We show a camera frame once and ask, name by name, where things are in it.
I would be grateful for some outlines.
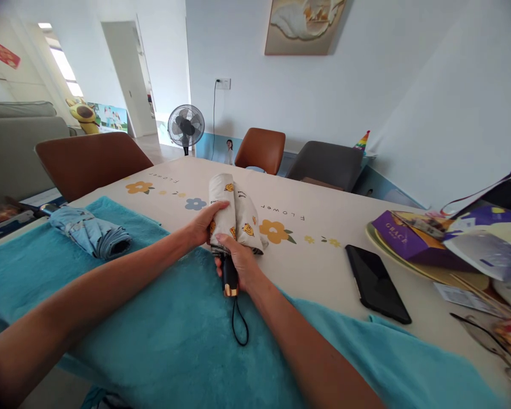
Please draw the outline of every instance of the yellow plush toy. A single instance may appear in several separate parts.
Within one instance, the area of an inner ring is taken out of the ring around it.
[[[66,99],[66,103],[70,107],[70,114],[79,122],[79,126],[87,135],[99,133],[98,124],[95,122],[97,118],[95,111],[90,108],[85,101],[76,102],[72,99]]]

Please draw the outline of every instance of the umbrella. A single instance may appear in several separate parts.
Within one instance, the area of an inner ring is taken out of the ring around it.
[[[51,213],[49,222],[95,258],[109,260],[131,247],[132,238],[123,227],[97,219],[84,208],[64,206]]]

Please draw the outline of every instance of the person's left hand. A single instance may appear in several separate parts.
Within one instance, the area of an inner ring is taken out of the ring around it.
[[[228,201],[214,202],[210,206],[202,209],[198,216],[186,226],[186,233],[189,235],[189,240],[194,247],[204,243],[210,244],[208,242],[210,239],[208,226],[216,213],[219,210],[225,209],[227,206],[229,206]]]

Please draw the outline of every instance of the electric fan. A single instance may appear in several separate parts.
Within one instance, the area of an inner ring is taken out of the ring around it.
[[[188,147],[195,145],[204,132],[204,118],[193,105],[180,105],[169,118],[169,136],[176,145],[183,147],[188,155]]]

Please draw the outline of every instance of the red sign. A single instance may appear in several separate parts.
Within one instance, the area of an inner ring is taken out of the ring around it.
[[[21,58],[18,55],[13,54],[2,44],[0,44],[0,61],[5,62],[13,69],[17,69],[17,67],[19,66],[19,62],[21,61]]]

